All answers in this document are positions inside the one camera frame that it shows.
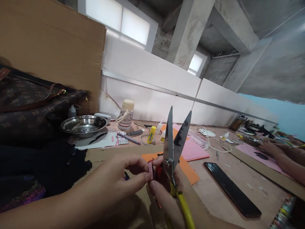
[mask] window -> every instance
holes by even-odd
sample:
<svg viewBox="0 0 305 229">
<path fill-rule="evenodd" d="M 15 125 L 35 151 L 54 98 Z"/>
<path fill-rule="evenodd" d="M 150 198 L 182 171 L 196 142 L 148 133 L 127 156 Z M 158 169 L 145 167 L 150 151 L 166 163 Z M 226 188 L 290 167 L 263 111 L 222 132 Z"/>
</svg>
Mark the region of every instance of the window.
<svg viewBox="0 0 305 229">
<path fill-rule="evenodd" d="M 198 51 L 195 51 L 187 71 L 193 74 L 194 76 L 199 77 L 206 60 L 207 60 L 207 56 L 203 55 Z"/>
<path fill-rule="evenodd" d="M 107 35 L 151 52 L 158 24 L 127 0 L 79 0 L 78 10 L 103 23 Z"/>
</svg>

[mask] water bottle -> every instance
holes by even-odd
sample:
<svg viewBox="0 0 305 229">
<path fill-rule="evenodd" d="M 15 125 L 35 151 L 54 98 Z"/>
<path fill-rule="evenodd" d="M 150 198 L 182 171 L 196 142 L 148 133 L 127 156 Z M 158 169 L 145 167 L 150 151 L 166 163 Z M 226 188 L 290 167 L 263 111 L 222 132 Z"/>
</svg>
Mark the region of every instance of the water bottle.
<svg viewBox="0 0 305 229">
<path fill-rule="evenodd" d="M 118 123 L 118 128 L 121 130 L 128 130 L 131 127 L 132 117 L 133 117 L 134 101 L 124 100 L 120 115 L 115 121 Z"/>
</svg>

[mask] scissor blade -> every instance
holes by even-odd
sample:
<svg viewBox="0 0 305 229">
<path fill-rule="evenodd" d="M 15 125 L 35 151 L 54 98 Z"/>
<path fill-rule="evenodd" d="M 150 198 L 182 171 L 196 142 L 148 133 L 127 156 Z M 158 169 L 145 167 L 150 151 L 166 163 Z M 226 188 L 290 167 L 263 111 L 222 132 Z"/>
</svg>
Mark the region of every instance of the scissor blade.
<svg viewBox="0 0 305 229">
<path fill-rule="evenodd" d="M 174 160 L 174 146 L 173 146 L 173 106 L 171 107 L 166 125 L 165 139 L 164 139 L 164 150 L 163 160 L 169 159 Z"/>
<path fill-rule="evenodd" d="M 180 130 L 174 140 L 174 166 L 173 166 L 174 169 L 178 164 L 179 158 L 181 156 L 184 147 L 184 143 L 187 138 L 188 130 L 190 128 L 190 123 L 191 123 L 191 117 L 192 117 L 192 111 L 188 113 L 186 119 L 184 120 L 184 123 L 180 127 Z"/>
</svg>

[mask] bag strap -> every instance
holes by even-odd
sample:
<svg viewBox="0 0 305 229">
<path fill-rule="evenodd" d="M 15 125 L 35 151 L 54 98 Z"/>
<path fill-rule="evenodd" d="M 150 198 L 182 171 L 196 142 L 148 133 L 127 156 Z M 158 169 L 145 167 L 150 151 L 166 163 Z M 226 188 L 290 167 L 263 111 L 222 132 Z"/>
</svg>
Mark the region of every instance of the bag strap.
<svg viewBox="0 0 305 229">
<path fill-rule="evenodd" d="M 8 69 L 6 68 L 2 68 L 0 70 L 0 81 L 8 75 L 8 73 L 10 72 L 10 70 L 6 71 Z M 57 87 L 60 89 L 59 92 L 53 94 L 52 91 L 53 91 L 53 88 L 54 87 Z M 46 104 L 48 101 L 54 99 L 55 97 L 57 96 L 60 96 L 61 94 L 65 94 L 66 93 L 66 90 L 65 90 L 65 87 L 62 85 L 62 84 L 52 84 L 51 87 L 50 87 L 50 93 L 47 97 L 45 97 L 43 100 L 41 101 L 38 101 L 38 102 L 34 102 L 34 103 L 31 103 L 31 104 L 25 104 L 25 105 L 21 105 L 21 106 L 10 106 L 10 107 L 0 107 L 0 112 L 16 112 L 16 111 L 24 111 L 24 110 L 31 110 L 31 109 L 35 109 L 41 105 L 44 105 Z"/>
</svg>

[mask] yellow scissor handle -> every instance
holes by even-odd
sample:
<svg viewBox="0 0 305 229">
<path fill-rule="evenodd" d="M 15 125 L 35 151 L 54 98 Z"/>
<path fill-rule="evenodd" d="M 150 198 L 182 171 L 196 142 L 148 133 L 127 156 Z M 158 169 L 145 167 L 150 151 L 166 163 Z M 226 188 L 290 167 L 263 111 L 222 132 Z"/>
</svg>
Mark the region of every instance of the yellow scissor handle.
<svg viewBox="0 0 305 229">
<path fill-rule="evenodd" d="M 193 217 L 192 217 L 191 211 L 188 207 L 188 204 L 185 201 L 184 195 L 181 191 L 177 191 L 177 187 L 174 186 L 172 183 L 171 183 L 171 196 L 174 198 L 177 198 L 180 201 L 182 212 L 183 212 L 184 218 L 186 220 L 187 228 L 195 229 Z M 173 229 L 173 224 L 167 215 L 165 216 L 165 221 L 166 221 L 167 228 Z"/>
</svg>

